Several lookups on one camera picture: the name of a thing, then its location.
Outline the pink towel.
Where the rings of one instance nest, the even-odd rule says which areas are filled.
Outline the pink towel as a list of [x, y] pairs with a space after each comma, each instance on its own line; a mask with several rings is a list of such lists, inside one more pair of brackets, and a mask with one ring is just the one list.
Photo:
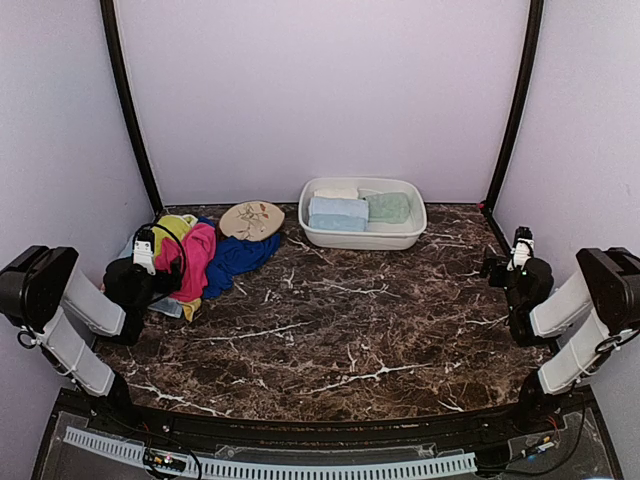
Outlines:
[[[181, 245], [186, 253], [186, 270], [181, 287], [174, 290], [170, 296], [188, 303], [200, 298], [208, 285], [206, 268], [213, 260], [217, 246], [215, 227], [203, 221], [198, 222], [181, 240]], [[166, 273], [174, 270], [180, 272], [179, 266], [173, 263], [182, 259], [181, 252], [173, 239], [164, 238], [160, 253], [154, 259], [156, 270]]]

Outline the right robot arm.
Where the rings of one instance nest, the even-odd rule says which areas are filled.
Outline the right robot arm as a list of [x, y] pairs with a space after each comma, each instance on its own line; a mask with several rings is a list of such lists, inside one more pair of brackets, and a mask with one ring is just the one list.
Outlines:
[[563, 397], [596, 374], [614, 351], [639, 335], [639, 259], [625, 248], [582, 248], [577, 271], [560, 287], [552, 268], [521, 240], [510, 256], [487, 250], [480, 269], [490, 286], [501, 289], [507, 325], [521, 347], [564, 343], [527, 375], [510, 424], [534, 432], [557, 410]]

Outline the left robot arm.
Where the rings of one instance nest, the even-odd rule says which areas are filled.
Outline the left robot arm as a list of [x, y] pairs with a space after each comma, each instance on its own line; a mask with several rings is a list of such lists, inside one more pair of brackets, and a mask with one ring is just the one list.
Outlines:
[[18, 328], [26, 349], [39, 348], [54, 370], [73, 380], [120, 436], [143, 419], [124, 377], [99, 358], [87, 334], [116, 344], [137, 343], [148, 307], [179, 289], [184, 269], [149, 273], [130, 258], [111, 262], [99, 289], [78, 265], [73, 247], [32, 245], [1, 270], [1, 313]]

